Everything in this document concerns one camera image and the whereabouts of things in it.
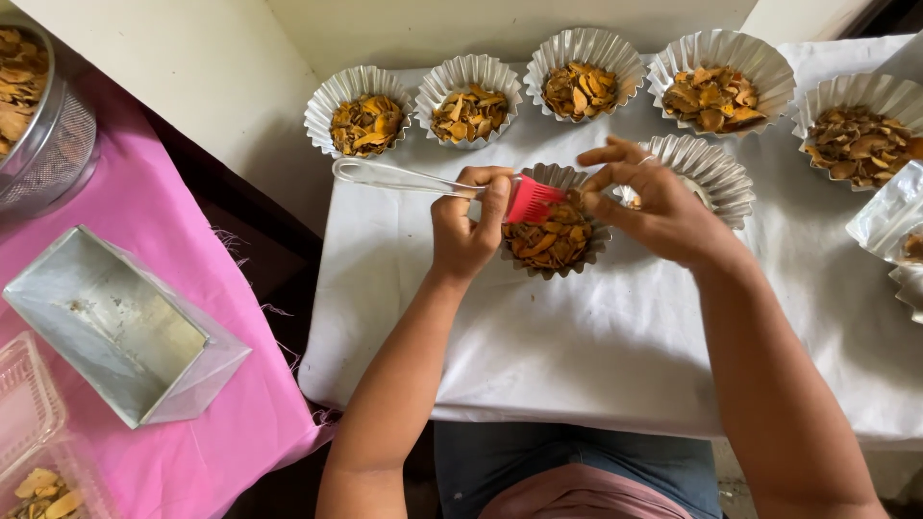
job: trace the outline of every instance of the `left hand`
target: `left hand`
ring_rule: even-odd
[[[467,284],[487,264],[503,234],[500,226],[507,213],[513,170],[506,167],[466,167],[458,181],[470,186],[490,187],[481,200],[481,222],[468,218],[468,199],[445,196],[436,200],[433,216],[433,267],[435,275]]]

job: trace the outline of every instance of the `pink cloth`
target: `pink cloth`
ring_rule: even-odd
[[[654,489],[583,464],[527,477],[500,492],[479,519],[692,519]]]
[[[137,102],[102,75],[87,80],[83,90],[101,126],[96,173],[63,209],[0,227],[0,286],[67,228],[84,223],[137,254],[253,348],[198,419],[131,430],[42,344],[68,406],[68,426],[89,439],[125,518],[221,517],[260,476],[313,452],[333,431],[314,425],[244,275],[210,230]],[[28,328],[0,299],[0,346]]]

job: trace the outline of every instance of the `denim jeans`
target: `denim jeans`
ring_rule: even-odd
[[[446,519],[475,519],[503,490],[571,463],[642,483],[695,519],[722,517],[708,441],[564,424],[436,422],[436,474]]]

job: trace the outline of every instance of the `pink tablecloth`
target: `pink tablecloth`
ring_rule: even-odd
[[[220,517],[260,476],[313,452],[332,431],[311,420],[246,279],[210,230],[137,102],[107,78],[88,83],[101,125],[96,173],[62,210],[0,228],[0,285],[68,227],[84,223],[137,254],[253,348],[198,419],[137,430],[47,344],[42,350],[65,397],[69,425],[90,440],[125,518]],[[28,328],[0,300],[0,345]]]

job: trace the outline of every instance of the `white cloth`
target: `white cloth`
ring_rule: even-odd
[[[800,95],[822,79],[873,70],[907,40],[788,44],[780,51],[796,71]],[[425,72],[398,76],[415,87]],[[524,91],[519,117],[480,151],[442,148],[414,120],[407,140],[380,160],[454,179],[466,165],[576,165],[578,153],[610,133],[647,140],[685,132],[661,118],[647,91],[613,116],[582,125],[542,115]],[[759,258],[860,438],[920,439],[902,447],[923,448],[923,326],[894,298],[890,265],[844,229],[871,194],[812,170],[793,128],[785,118],[761,136],[712,139],[754,181],[754,214],[738,235]],[[345,407],[432,260],[434,199],[336,184],[299,373],[309,399]],[[433,418],[722,435],[691,276],[613,233],[597,264],[566,279],[529,278],[498,254],[490,261],[452,327]]]

